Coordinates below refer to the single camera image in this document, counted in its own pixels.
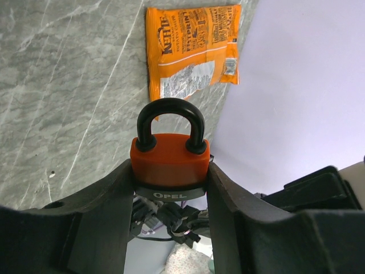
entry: orange chip bag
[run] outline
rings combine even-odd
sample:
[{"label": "orange chip bag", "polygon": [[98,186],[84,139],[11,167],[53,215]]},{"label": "orange chip bag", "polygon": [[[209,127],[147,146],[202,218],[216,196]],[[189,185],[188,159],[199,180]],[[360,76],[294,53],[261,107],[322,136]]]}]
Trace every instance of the orange chip bag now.
[{"label": "orange chip bag", "polygon": [[149,95],[191,96],[211,84],[238,83],[241,6],[158,10],[146,15]]}]

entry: black wire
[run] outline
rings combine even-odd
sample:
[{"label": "black wire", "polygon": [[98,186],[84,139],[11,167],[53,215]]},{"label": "black wire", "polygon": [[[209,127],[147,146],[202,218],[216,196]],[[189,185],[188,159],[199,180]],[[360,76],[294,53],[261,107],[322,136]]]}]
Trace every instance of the black wire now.
[{"label": "black wire", "polygon": [[132,234],[133,237],[140,239],[140,240],[145,240],[145,241],[173,241],[173,238],[155,238],[155,237],[140,237],[137,235]]}]

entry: padlock shackle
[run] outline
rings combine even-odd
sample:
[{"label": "padlock shackle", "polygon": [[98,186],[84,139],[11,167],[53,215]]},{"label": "padlock shackle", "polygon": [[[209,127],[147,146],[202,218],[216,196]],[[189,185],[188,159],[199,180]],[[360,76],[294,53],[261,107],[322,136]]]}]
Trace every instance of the padlock shackle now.
[{"label": "padlock shackle", "polygon": [[141,110],[137,120],[136,147],[139,151],[147,152],[155,147],[156,138],[151,133],[151,124],[155,117],[162,114],[177,114],[187,118],[191,131],[190,138],[186,141],[186,149],[194,154],[204,153],[206,150],[204,117],[196,106],[177,98],[155,100]]}]

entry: orange padlock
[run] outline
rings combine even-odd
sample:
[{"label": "orange padlock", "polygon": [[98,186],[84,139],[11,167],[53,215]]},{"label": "orange padlock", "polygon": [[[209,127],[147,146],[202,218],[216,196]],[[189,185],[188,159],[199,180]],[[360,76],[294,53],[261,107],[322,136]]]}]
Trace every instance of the orange padlock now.
[{"label": "orange padlock", "polygon": [[[153,119],[178,114],[191,125],[190,136],[151,133]],[[190,200],[205,194],[209,142],[204,139],[204,117],[193,104],[164,98],[146,105],[137,120],[138,138],[131,146],[135,192],[164,202]]]}]

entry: gray marble wall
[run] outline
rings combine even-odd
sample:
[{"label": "gray marble wall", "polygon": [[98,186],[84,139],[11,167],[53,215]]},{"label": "gray marble wall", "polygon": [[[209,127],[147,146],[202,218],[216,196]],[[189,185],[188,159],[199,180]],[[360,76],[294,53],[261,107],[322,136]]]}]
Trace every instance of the gray marble wall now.
[{"label": "gray marble wall", "polygon": [[[258,0],[242,0],[240,48]],[[219,0],[0,0],[0,203],[42,207],[128,158],[148,102],[144,16]],[[212,140],[228,86],[190,101]],[[153,132],[189,132],[162,116]]]}]

